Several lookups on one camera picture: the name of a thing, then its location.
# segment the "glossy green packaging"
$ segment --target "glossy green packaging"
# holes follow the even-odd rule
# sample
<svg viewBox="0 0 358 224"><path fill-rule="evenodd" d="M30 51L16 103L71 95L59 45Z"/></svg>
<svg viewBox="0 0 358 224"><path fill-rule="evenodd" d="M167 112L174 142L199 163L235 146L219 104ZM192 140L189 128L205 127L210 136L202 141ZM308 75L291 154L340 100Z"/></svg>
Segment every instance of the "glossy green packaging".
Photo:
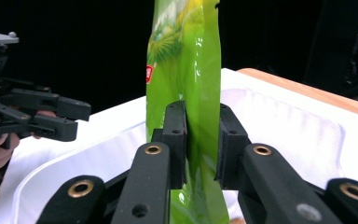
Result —
<svg viewBox="0 0 358 224"><path fill-rule="evenodd" d="M147 49L146 128L150 140L165 107L183 100L187 113L187 184L171 192L171 223L228 223L215 176L220 40L216 0L155 0Z"/></svg>

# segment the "green bag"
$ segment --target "green bag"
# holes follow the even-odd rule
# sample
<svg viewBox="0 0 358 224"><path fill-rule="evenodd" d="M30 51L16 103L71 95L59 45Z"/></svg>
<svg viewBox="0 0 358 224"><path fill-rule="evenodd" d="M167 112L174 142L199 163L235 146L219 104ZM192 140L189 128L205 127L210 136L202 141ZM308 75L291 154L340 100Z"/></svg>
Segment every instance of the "green bag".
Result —
<svg viewBox="0 0 358 224"><path fill-rule="evenodd" d="M155 0L147 49L146 128L162 128L168 104L185 101L187 184L171 192L171 223L228 223L215 176L221 53L214 0Z"/></svg>

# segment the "brown edge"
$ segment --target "brown edge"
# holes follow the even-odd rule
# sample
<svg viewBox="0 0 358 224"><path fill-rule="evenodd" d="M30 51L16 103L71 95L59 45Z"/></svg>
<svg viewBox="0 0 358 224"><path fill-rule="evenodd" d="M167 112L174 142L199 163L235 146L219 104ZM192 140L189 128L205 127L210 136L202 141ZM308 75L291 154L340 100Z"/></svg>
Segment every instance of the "brown edge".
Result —
<svg viewBox="0 0 358 224"><path fill-rule="evenodd" d="M276 86L285 88L289 91L294 91L299 94L313 98L315 100L322 101L327 104L334 105L358 114L358 101L352 100L350 98L336 95L328 91L322 91L286 78L277 77L272 74L256 70L254 68L242 68L237 72L249 77L258 78Z"/></svg>

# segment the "logo on bag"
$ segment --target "logo on bag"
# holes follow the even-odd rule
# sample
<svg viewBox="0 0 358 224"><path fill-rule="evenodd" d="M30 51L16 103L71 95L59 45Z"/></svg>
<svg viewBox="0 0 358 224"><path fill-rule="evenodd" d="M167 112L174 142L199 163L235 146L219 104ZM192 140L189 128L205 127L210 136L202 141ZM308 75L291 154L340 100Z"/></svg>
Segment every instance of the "logo on bag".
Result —
<svg viewBox="0 0 358 224"><path fill-rule="evenodd" d="M153 67L150 65L146 66L146 84L149 84L150 81L152 80L152 75L153 75Z"/></svg>

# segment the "red label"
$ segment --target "red label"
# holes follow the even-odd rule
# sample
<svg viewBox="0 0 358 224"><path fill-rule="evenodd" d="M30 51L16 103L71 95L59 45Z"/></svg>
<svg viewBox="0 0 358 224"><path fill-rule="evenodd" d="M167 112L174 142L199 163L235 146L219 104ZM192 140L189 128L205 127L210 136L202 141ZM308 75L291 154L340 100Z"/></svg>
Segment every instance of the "red label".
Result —
<svg viewBox="0 0 358 224"><path fill-rule="evenodd" d="M153 67L150 65L146 66L146 84L149 84L150 81L152 80L152 75L153 75Z"/></svg>

